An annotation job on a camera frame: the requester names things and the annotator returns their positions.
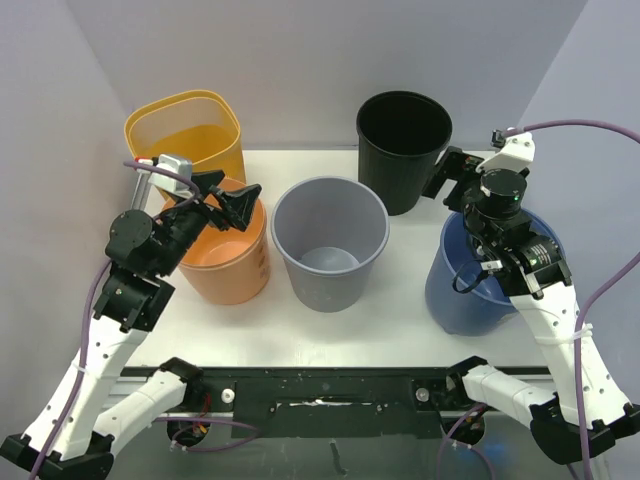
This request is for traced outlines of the black ribbed waste bin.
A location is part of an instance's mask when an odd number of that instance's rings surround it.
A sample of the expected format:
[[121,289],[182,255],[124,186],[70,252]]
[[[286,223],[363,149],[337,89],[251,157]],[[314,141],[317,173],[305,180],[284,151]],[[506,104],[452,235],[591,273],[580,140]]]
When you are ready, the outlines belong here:
[[373,190],[389,215],[410,211],[452,136],[449,113],[411,91],[366,100],[356,116],[358,181]]

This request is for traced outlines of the grey plastic bucket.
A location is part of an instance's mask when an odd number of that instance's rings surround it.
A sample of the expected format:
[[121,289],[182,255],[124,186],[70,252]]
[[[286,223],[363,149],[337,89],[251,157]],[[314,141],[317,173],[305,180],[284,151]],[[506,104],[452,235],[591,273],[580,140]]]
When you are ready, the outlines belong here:
[[299,182],[272,212],[271,236],[293,291],[317,312],[343,311],[360,299],[389,234],[378,195],[343,177]]

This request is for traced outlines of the blue plastic bucket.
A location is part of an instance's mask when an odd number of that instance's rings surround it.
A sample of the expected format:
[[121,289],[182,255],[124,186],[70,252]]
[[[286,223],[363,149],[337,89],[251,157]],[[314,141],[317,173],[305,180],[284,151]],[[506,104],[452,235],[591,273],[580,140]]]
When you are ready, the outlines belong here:
[[434,262],[425,284],[426,305],[434,321],[447,333],[482,336],[498,327],[518,310],[510,301],[525,288],[504,291],[502,274],[479,281],[482,258],[464,228],[463,216],[453,213],[446,220]]

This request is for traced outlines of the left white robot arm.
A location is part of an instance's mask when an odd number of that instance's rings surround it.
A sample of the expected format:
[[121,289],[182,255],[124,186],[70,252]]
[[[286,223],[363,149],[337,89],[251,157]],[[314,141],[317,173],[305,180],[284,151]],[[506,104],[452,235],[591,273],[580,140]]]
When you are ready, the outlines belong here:
[[81,346],[37,419],[8,436],[1,455],[32,479],[104,479],[116,456],[141,431],[175,407],[190,411],[204,395],[200,368],[171,358],[146,383],[103,408],[125,364],[154,329],[175,289],[166,282],[202,231],[249,227],[261,193],[253,184],[221,188],[222,171],[179,177],[175,206],[155,217],[139,209],[110,226],[107,263],[85,302]]

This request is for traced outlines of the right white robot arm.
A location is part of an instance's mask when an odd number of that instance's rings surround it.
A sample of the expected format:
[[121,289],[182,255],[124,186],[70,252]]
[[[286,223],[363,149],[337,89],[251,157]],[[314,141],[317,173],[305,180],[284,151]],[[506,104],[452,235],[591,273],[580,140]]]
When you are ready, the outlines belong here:
[[494,165],[447,148],[423,194],[434,198],[446,181],[454,181],[443,203],[453,213],[448,221],[462,227],[466,264],[478,268],[469,282],[452,279],[449,303],[495,279],[530,329],[556,389],[533,387],[472,356],[449,370],[446,399],[459,409],[483,403],[517,420],[560,465],[587,461],[638,433],[639,407],[612,379],[590,326],[579,320],[584,310],[560,244],[521,206],[527,165],[501,153],[507,162]]

